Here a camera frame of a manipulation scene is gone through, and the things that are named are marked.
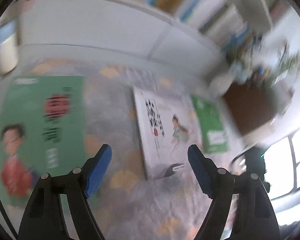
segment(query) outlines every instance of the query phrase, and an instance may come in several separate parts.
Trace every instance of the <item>shelf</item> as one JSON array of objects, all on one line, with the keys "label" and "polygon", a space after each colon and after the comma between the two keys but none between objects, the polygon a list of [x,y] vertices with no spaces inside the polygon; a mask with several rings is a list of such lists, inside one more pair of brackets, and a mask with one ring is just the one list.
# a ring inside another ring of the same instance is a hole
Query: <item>shelf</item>
[{"label": "shelf", "polygon": [[265,0],[227,0],[234,3],[243,19],[256,32],[267,33],[272,30],[273,23]]}]

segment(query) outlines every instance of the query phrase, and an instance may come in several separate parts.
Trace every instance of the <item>green book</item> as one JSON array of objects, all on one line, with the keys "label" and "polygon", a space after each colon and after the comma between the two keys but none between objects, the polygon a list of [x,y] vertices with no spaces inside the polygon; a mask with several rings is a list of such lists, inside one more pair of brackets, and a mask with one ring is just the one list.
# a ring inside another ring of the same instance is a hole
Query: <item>green book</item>
[{"label": "green book", "polygon": [[195,95],[192,95],[192,102],[201,126],[204,151],[206,153],[228,151],[227,135],[217,106]]},{"label": "green book", "polygon": [[40,175],[69,173],[85,162],[83,77],[19,77],[0,115],[0,198],[25,207]]}]

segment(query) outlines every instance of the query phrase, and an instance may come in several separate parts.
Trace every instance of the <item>illustrated person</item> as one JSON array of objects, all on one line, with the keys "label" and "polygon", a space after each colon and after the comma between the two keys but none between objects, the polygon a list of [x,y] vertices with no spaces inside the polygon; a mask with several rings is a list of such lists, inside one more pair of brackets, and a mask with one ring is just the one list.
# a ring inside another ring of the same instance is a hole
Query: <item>illustrated person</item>
[{"label": "illustrated person", "polygon": [[24,197],[33,184],[31,171],[27,170],[18,157],[18,149],[24,140],[21,124],[7,125],[1,133],[1,143],[8,158],[5,160],[1,180],[9,196]]},{"label": "illustrated person", "polygon": [[188,130],[180,125],[179,119],[176,115],[173,115],[172,118],[172,124],[173,124],[173,140],[172,143],[178,144],[180,142],[188,142],[189,140],[189,134]]}]

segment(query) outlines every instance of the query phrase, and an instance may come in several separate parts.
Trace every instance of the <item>window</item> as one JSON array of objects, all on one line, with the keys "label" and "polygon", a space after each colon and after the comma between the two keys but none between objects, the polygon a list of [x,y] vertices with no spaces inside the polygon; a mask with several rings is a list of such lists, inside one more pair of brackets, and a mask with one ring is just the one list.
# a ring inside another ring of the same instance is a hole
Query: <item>window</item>
[{"label": "window", "polygon": [[264,155],[265,180],[274,199],[300,188],[300,130],[272,145]]}]

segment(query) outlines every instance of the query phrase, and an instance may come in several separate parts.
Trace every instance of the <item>black device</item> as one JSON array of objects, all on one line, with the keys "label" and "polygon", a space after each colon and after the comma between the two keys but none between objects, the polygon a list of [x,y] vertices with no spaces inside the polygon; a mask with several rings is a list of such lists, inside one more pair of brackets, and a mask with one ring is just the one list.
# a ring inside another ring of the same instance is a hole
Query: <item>black device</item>
[{"label": "black device", "polygon": [[[66,240],[68,235],[60,202],[66,194],[80,240],[104,240],[87,198],[95,193],[111,160],[111,148],[103,145],[82,168],[67,175],[41,175],[21,220],[18,240]],[[194,240],[219,240],[233,194],[239,194],[231,240],[280,240],[279,226],[266,190],[255,173],[232,175],[205,158],[196,145],[188,159],[204,194],[212,199],[209,211]]]}]

